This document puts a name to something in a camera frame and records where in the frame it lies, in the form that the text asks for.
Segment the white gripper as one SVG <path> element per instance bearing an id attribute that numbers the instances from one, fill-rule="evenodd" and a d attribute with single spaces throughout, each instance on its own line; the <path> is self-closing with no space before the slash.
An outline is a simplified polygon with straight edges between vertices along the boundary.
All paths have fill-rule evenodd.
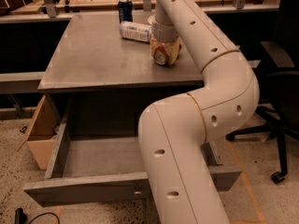
<path id="1" fill-rule="evenodd" d="M 155 50 L 159 47 L 159 42 L 170 43 L 169 64 L 174 64 L 181 51 L 181 44 L 180 40 L 177 39 L 178 32 L 160 2 L 156 2 L 155 5 L 155 15 L 152 21 L 151 30 L 154 35 L 149 42 L 151 57 L 154 57 Z"/>

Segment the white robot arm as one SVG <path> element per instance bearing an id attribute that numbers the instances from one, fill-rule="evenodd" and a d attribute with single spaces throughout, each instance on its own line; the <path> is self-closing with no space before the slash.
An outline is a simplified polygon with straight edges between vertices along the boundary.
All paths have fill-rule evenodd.
<path id="1" fill-rule="evenodd" d="M 201 146 L 244 125 L 259 86 L 236 45 L 193 0 L 157 0 L 204 86 L 149 105 L 138 124 L 141 155 L 162 224 L 230 224 Z"/>

